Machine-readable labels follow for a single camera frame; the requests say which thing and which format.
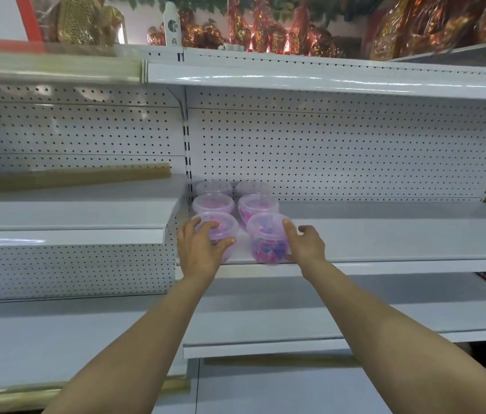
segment container of beads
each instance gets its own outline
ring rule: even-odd
[[[238,202],[239,214],[243,223],[247,222],[251,216],[262,212],[279,212],[279,203],[276,198],[264,194],[245,195]]]
[[[207,193],[221,193],[223,195],[231,196],[232,184],[229,181],[220,180],[201,181],[195,186],[195,192],[197,193],[197,196]]]
[[[289,251],[287,235],[283,229],[281,214],[256,214],[247,222],[247,232],[251,237],[251,254],[259,263],[278,264]]]
[[[193,201],[193,211],[196,214],[203,212],[223,212],[231,214],[234,210],[234,200],[221,193],[206,193],[195,198]]]
[[[201,222],[196,227],[197,230],[203,225],[203,222],[215,221],[219,223],[217,228],[212,228],[209,232],[209,239],[213,244],[218,243],[224,238],[234,237],[239,231],[237,220],[230,214],[224,212],[203,212],[194,216],[194,218],[197,217],[201,218]],[[227,261],[232,256],[233,249],[234,247],[230,246],[224,251],[224,254],[222,254],[222,262]]]
[[[239,197],[254,193],[271,195],[272,189],[264,181],[240,181],[235,187],[235,193]]]

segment plastic lid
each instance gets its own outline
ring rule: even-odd
[[[239,196],[250,195],[253,193],[261,193],[263,195],[271,195],[272,189],[264,181],[240,181],[235,187],[235,191]]]
[[[245,195],[239,199],[239,207],[250,213],[277,212],[279,203],[276,198],[265,194]]]
[[[196,229],[199,229],[203,222],[216,221],[220,225],[218,228],[212,228],[209,234],[209,238],[213,241],[219,241],[223,238],[234,237],[239,231],[239,224],[235,218],[230,214],[225,214],[223,212],[203,212],[194,216],[201,218],[201,222],[197,225]]]
[[[232,195],[232,184],[229,181],[221,180],[205,180],[201,181],[195,186],[197,195],[204,195],[206,193],[221,193],[224,195]]]
[[[231,213],[235,207],[234,200],[221,193],[207,193],[196,197],[193,201],[193,209],[197,214],[202,212],[220,211]]]
[[[254,237],[264,239],[287,239],[283,220],[289,219],[282,214],[264,212],[255,214],[247,222],[247,232]]]

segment bottom shelf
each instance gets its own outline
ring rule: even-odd
[[[486,341],[486,283],[473,273],[360,275],[353,280],[453,342]],[[183,340],[184,358],[348,348],[302,277],[218,279]]]
[[[68,381],[160,297],[0,303],[0,388]],[[169,376],[186,369],[180,349]]]

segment right hand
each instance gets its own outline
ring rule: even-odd
[[[310,264],[325,262],[325,243],[317,233],[316,228],[311,225],[299,226],[299,235],[295,225],[289,219],[283,220],[283,228],[289,240],[291,254],[286,255],[288,261],[296,263],[305,275]]]

